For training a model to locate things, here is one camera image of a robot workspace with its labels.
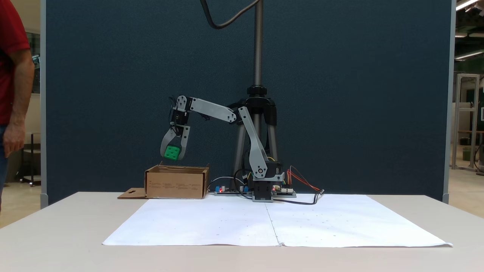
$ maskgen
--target white table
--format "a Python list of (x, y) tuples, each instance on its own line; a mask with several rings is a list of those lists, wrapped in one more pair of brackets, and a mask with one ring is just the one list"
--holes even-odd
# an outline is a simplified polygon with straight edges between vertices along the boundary
[(104, 246), (146, 202), (119, 194), (77, 193), (0, 229), (0, 271), (484, 271), (484, 219), (426, 196), (370, 197), (454, 248)]

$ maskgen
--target jeans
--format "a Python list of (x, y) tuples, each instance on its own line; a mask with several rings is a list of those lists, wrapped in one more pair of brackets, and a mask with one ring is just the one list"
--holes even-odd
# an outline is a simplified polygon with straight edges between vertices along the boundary
[(5, 158), (5, 152), (3, 151), (3, 133), (6, 126), (0, 126), (0, 211), (1, 211), (1, 193), (3, 191), (3, 185), (7, 178), (7, 158)]

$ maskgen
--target man's hand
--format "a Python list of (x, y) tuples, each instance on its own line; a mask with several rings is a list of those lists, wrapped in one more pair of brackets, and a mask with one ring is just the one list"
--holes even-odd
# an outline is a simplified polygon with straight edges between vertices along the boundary
[(3, 148), (5, 149), (5, 158), (11, 153), (24, 147), (25, 142), (25, 123), (10, 123), (3, 134)]

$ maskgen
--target window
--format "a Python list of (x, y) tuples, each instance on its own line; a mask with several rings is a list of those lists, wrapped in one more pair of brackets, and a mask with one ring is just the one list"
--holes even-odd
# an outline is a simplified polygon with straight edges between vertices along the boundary
[(40, 93), (40, 35), (27, 33), (27, 38), (29, 39), (32, 61), (35, 64), (32, 93)]

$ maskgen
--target green cube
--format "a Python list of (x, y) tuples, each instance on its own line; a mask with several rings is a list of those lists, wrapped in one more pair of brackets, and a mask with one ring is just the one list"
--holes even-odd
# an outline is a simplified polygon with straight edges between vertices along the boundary
[(170, 160), (178, 160), (178, 155), (180, 154), (180, 148), (176, 146), (168, 146), (165, 151), (165, 158)]

